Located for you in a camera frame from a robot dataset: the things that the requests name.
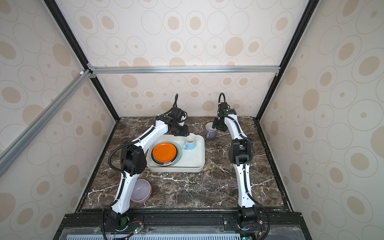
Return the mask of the left slanted aluminium frame bar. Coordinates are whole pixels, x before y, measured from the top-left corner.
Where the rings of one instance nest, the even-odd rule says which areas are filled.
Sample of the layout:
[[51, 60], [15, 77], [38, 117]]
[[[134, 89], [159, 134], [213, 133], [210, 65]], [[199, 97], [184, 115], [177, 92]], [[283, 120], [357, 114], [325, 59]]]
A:
[[34, 140], [41, 130], [59, 112], [83, 82], [91, 76], [90, 70], [83, 70], [47, 108], [9, 145], [1, 155], [1, 175], [3, 175], [25, 148]]

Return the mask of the purple ceramic mug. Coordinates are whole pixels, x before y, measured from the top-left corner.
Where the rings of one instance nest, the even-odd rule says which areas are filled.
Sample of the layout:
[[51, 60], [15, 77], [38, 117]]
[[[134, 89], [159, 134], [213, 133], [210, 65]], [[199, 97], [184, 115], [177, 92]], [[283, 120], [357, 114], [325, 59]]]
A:
[[209, 122], [205, 126], [206, 138], [208, 140], [213, 139], [217, 135], [217, 129], [213, 127], [213, 122]]

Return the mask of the light blue ceramic mug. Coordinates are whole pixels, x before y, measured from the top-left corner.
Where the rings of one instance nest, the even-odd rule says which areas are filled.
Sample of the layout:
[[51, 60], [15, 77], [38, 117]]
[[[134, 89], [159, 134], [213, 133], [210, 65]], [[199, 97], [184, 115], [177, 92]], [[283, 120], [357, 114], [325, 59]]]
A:
[[190, 133], [187, 137], [184, 137], [184, 150], [194, 150], [197, 144], [197, 136], [193, 133]]

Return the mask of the purple bowl red rim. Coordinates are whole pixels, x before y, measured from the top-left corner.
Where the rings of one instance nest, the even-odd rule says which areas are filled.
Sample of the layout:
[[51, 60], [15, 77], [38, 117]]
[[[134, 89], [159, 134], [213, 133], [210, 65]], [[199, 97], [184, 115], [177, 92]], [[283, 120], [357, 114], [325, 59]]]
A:
[[136, 181], [136, 184], [131, 196], [131, 201], [137, 204], [143, 203], [150, 198], [151, 194], [152, 194], [151, 184], [147, 180], [139, 179]]

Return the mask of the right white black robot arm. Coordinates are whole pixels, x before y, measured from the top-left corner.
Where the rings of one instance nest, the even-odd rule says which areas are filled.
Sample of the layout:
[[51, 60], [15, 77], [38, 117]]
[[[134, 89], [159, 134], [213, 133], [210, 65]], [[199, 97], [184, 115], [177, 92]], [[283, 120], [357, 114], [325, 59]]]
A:
[[244, 231], [254, 227], [256, 233], [253, 239], [264, 240], [269, 234], [271, 224], [265, 207], [252, 195], [250, 166], [253, 159], [253, 143], [242, 130], [237, 112], [227, 103], [224, 93], [219, 94], [213, 128], [222, 132], [229, 131], [232, 138], [229, 160], [237, 176], [239, 227]]

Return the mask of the black plate orange rim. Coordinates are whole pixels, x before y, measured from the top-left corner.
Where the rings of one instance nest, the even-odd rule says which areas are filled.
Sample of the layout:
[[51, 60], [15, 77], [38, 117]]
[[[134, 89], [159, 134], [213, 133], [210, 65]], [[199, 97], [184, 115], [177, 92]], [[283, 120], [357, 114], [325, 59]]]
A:
[[155, 163], [168, 164], [174, 161], [177, 157], [177, 147], [172, 143], [159, 143], [151, 153], [151, 158]]

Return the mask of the white plate dark green rim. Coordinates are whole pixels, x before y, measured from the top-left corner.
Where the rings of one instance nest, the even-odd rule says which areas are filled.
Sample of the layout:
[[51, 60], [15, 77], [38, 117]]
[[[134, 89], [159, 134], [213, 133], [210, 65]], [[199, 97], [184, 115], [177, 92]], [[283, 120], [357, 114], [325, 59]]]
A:
[[153, 159], [151, 158], [151, 153], [152, 153], [153, 148], [152, 148], [151, 153], [150, 153], [150, 159], [151, 159], [151, 160], [154, 162], [154, 164], [157, 165], [157, 166], [160, 166], [160, 167], [171, 166], [171, 165], [175, 164], [175, 163], [181, 158], [182, 151], [180, 150], [180, 147], [179, 147], [176, 143], [173, 143], [173, 142], [162, 142], [162, 143], [172, 143], [172, 144], [174, 144], [174, 145], [177, 147], [178, 154], [177, 154], [176, 159], [175, 159], [174, 161], [168, 163], [168, 164], [158, 164], [158, 163], [155, 163], [155, 162], [153, 161]]

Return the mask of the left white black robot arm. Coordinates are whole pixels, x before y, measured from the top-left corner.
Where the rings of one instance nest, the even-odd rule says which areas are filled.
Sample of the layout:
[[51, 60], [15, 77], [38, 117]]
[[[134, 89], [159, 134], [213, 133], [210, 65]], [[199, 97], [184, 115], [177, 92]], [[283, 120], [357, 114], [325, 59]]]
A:
[[142, 135], [133, 141], [125, 141], [114, 149], [108, 158], [109, 167], [121, 174], [117, 195], [110, 205], [102, 209], [102, 221], [106, 218], [117, 230], [128, 226], [126, 212], [130, 208], [130, 200], [139, 175], [146, 169], [146, 153], [158, 138], [166, 133], [174, 136], [187, 137], [188, 126], [184, 124], [188, 114], [178, 108], [175, 96], [172, 107], [161, 115], [157, 115], [153, 124]]

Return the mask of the white plastic bin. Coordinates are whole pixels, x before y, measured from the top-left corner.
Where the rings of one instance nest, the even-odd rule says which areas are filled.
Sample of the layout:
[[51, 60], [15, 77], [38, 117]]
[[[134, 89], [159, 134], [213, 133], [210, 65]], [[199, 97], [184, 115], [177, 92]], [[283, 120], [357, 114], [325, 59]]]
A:
[[[172, 135], [163, 135], [157, 141], [152, 144], [148, 150], [146, 160], [147, 167], [152, 172], [160, 173], [198, 173], [200, 172], [205, 165], [205, 139], [200, 136], [197, 136], [197, 144], [194, 150], [184, 150], [184, 137], [176, 137]], [[181, 158], [173, 165], [167, 167], [160, 167], [154, 164], [150, 159], [150, 153], [152, 148], [161, 142], [173, 142], [176, 143], [180, 150], [182, 151]]]

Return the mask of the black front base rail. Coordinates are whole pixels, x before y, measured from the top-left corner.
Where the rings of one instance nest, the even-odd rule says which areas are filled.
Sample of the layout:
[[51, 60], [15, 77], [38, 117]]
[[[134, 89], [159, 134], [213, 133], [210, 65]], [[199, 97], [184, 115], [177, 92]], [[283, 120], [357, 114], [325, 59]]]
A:
[[271, 212], [241, 227], [235, 211], [132, 211], [118, 230], [100, 211], [65, 215], [55, 240], [310, 240], [299, 213]]

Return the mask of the horizontal aluminium frame bar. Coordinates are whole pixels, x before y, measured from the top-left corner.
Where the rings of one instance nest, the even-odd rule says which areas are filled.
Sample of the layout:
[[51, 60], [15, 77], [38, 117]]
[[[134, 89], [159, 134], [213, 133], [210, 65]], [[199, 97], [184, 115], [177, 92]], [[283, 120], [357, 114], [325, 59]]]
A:
[[279, 66], [94, 67], [94, 74], [278, 73]]

